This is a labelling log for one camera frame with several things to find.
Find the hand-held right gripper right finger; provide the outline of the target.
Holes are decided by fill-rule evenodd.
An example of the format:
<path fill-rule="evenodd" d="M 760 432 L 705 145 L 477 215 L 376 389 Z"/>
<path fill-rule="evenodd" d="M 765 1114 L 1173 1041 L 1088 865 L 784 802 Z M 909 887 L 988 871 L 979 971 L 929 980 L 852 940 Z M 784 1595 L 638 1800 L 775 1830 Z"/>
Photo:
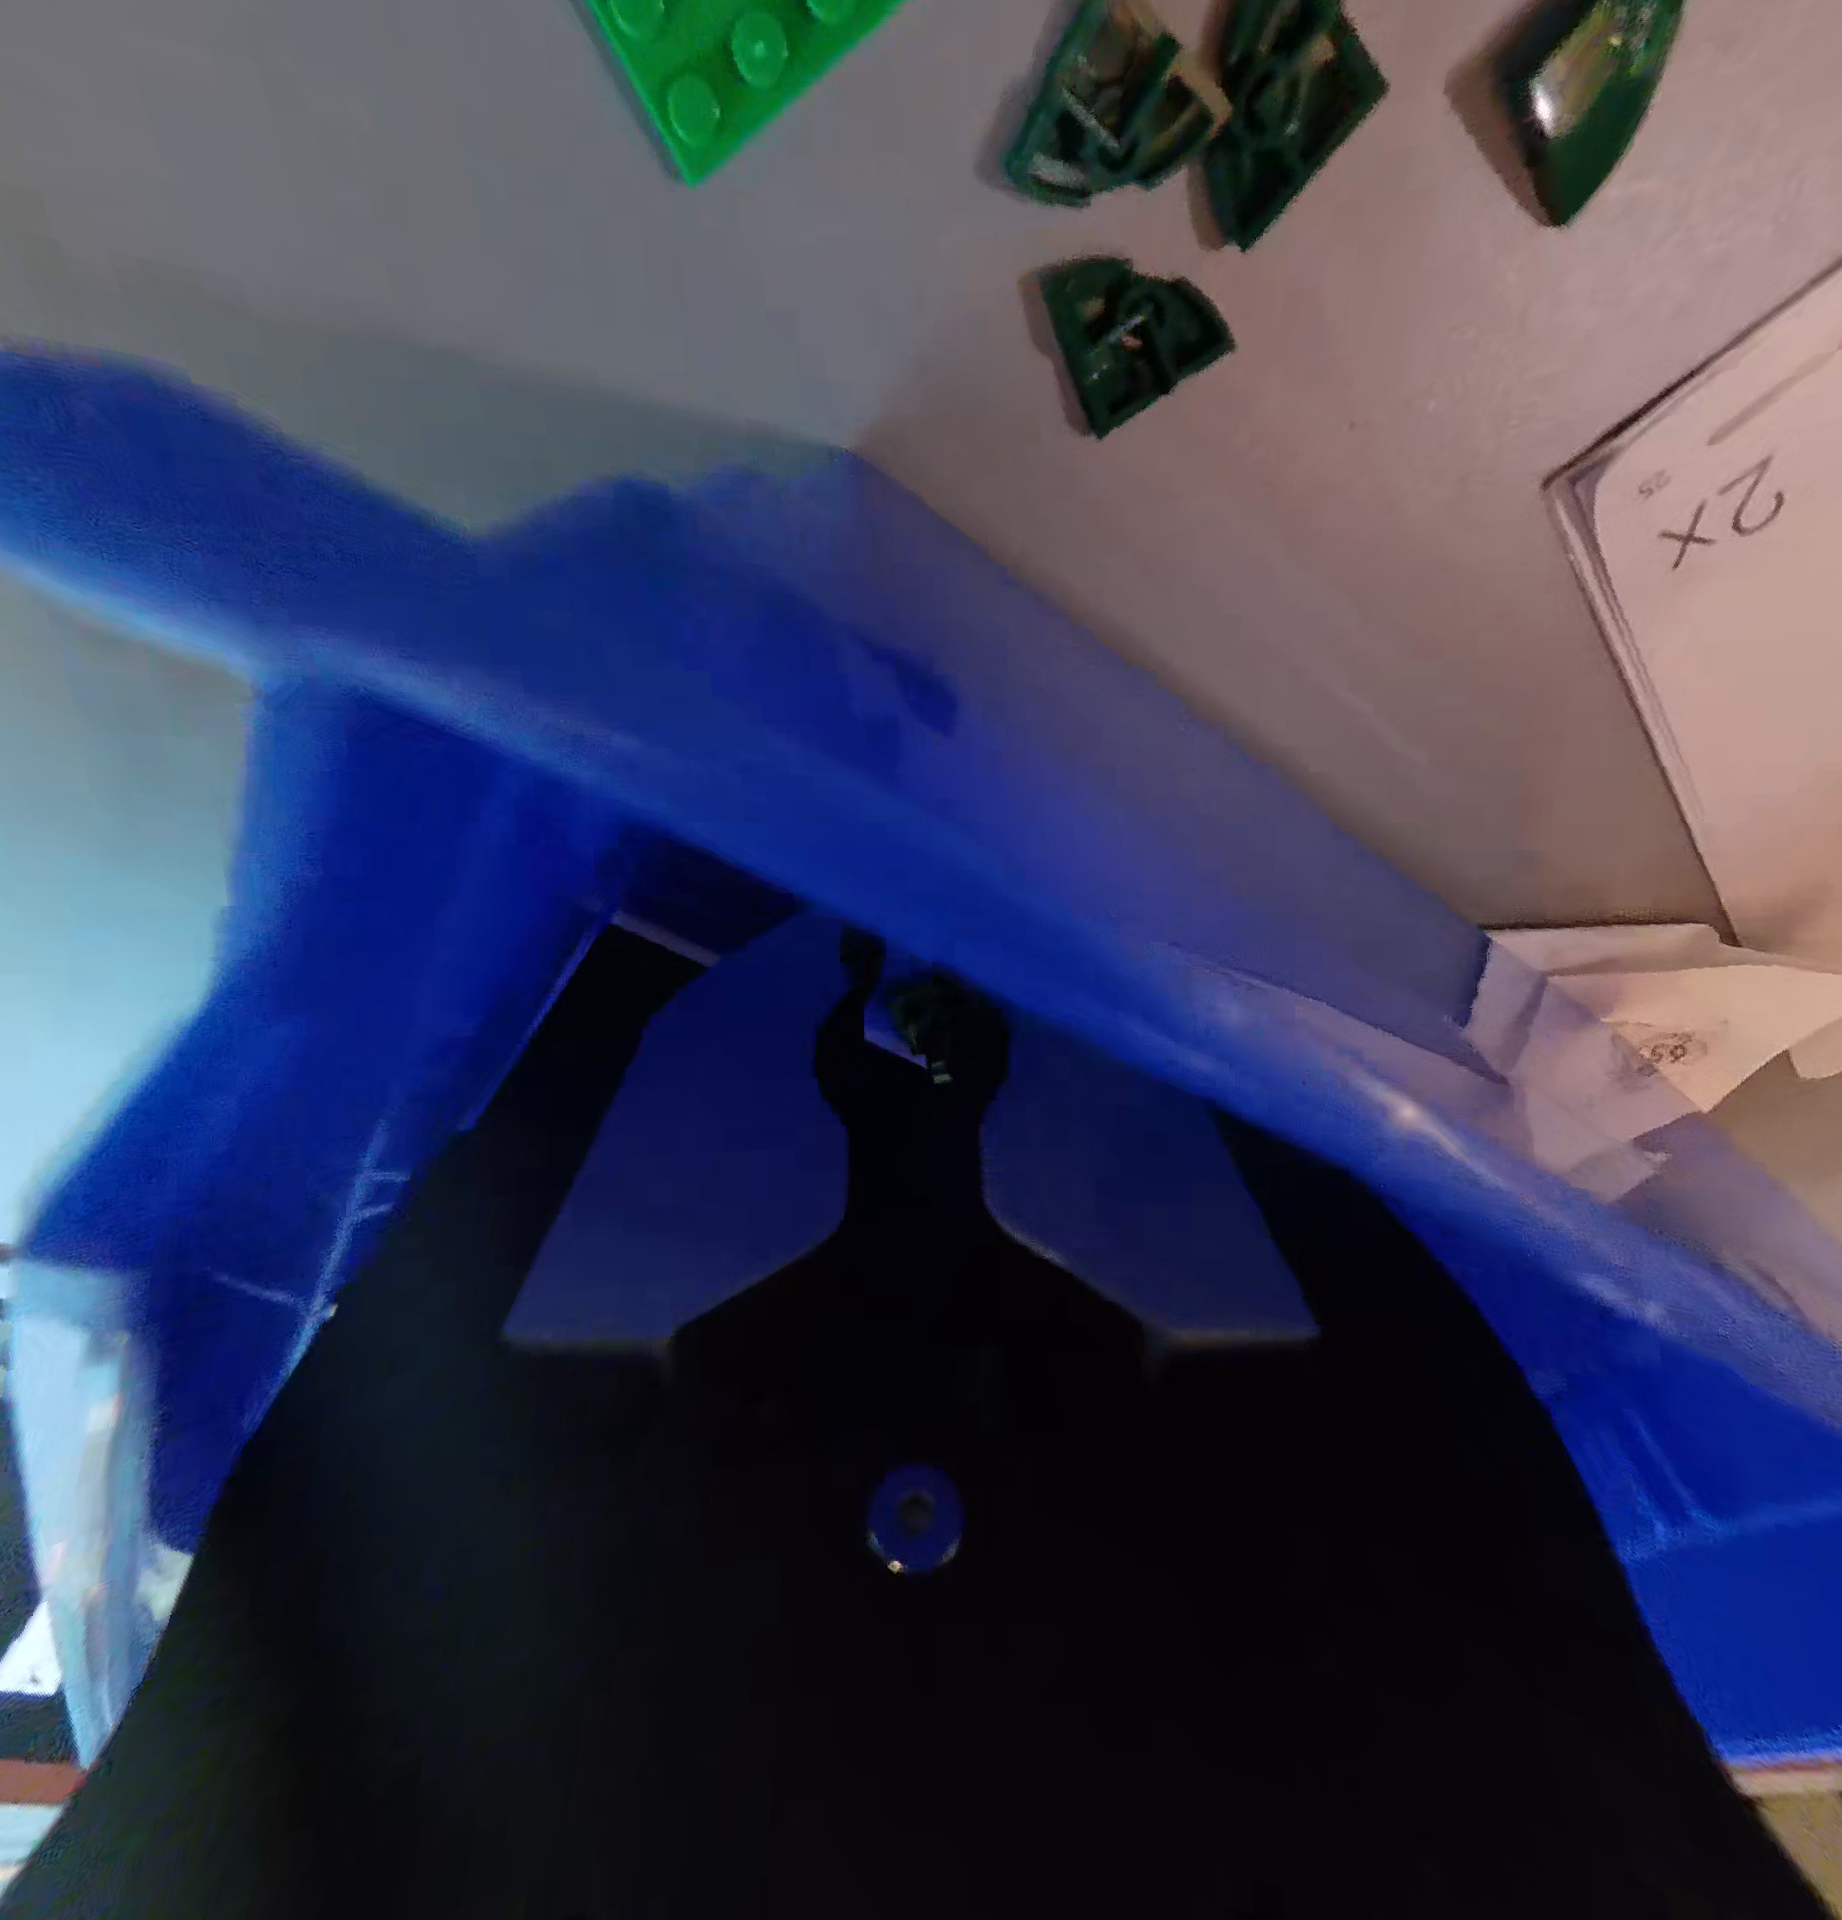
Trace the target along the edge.
<path fill-rule="evenodd" d="M 1137 1322 L 1150 1370 L 1318 1339 L 1212 1110 L 1069 1036 L 1009 1038 L 982 1199 L 1014 1243 Z"/>

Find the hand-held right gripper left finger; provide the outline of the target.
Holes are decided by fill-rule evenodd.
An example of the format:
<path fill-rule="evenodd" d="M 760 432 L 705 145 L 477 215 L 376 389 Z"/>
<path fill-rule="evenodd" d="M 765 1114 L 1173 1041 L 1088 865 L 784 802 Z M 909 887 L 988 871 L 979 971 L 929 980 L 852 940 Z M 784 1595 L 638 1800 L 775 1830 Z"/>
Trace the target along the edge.
<path fill-rule="evenodd" d="M 790 918 L 651 1016 L 508 1312 L 515 1350 L 699 1372 L 708 1318 L 839 1228 L 850 1148 L 816 1040 L 852 987 L 844 933 Z"/>

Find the small dark brick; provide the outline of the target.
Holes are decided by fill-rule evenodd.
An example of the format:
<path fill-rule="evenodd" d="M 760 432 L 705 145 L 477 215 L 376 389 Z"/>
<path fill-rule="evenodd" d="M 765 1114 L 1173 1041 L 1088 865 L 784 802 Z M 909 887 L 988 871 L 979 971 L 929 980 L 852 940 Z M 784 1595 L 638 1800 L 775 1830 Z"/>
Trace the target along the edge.
<path fill-rule="evenodd" d="M 877 1038 L 924 1067 L 937 1086 L 956 1081 L 965 1026 L 965 995 L 948 973 L 901 973 L 877 995 Z"/>

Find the blue plastic bin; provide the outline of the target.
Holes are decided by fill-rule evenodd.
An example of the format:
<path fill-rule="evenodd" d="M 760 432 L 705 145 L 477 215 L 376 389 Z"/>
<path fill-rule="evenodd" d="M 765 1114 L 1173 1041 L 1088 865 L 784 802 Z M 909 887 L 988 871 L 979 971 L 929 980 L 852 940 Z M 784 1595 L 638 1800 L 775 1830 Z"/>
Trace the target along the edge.
<path fill-rule="evenodd" d="M 1842 1760 L 1842 1246 L 1643 1043 L 833 452 L 476 536 L 151 366 L 0 350 L 0 569 L 255 689 L 212 987 L 24 1231 L 146 1366 L 65 1545 L 191 1555 L 400 1188 L 671 854 L 1031 1057 L 1397 1199 L 1563 1383 L 1721 1753 Z"/>

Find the crumpled white paper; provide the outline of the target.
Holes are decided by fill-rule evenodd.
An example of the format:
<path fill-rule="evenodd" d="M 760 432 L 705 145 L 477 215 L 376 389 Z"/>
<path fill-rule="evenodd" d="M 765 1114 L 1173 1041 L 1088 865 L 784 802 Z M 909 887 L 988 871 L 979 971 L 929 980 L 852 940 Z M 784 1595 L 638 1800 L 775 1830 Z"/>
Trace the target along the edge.
<path fill-rule="evenodd" d="M 1503 1076 L 1626 1138 L 1706 1114 L 1775 1058 L 1842 1075 L 1842 971 L 1700 925 L 1493 930 L 1466 1036 Z"/>

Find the white instruction sheet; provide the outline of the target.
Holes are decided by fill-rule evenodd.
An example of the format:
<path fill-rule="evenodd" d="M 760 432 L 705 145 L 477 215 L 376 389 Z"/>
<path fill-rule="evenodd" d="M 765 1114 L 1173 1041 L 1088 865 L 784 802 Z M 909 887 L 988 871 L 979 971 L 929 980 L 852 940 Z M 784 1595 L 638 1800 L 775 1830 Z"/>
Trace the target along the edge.
<path fill-rule="evenodd" d="M 1842 260 L 1544 493 L 1737 941 L 1842 971 Z"/>

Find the pile of dark green wedges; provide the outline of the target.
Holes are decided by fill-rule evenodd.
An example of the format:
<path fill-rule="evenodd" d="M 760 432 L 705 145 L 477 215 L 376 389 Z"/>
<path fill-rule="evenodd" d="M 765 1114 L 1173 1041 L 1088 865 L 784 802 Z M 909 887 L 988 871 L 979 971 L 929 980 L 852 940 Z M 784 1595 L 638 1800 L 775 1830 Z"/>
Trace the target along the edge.
<path fill-rule="evenodd" d="M 1526 4 L 1458 76 L 1466 120 L 1544 227 L 1568 227 L 1647 120 L 1680 3 Z M 1087 211 L 1202 170 L 1221 247 L 1252 251 L 1387 100 L 1388 80 L 1336 3 L 1225 4 L 1202 58 L 1150 4 L 1077 4 L 1004 148 L 1036 205 Z M 1107 437 L 1220 365 L 1235 336 L 1188 278 L 1087 255 L 1035 278 L 1087 432 Z"/>

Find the bright green plate brick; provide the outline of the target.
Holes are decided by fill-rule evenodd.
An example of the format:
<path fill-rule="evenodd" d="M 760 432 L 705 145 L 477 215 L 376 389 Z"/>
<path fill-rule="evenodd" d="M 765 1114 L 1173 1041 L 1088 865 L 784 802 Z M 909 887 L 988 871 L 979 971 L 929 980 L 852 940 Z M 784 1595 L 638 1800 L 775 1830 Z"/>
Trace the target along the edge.
<path fill-rule="evenodd" d="M 741 155 L 898 3 L 586 3 L 671 172 L 697 186 Z"/>

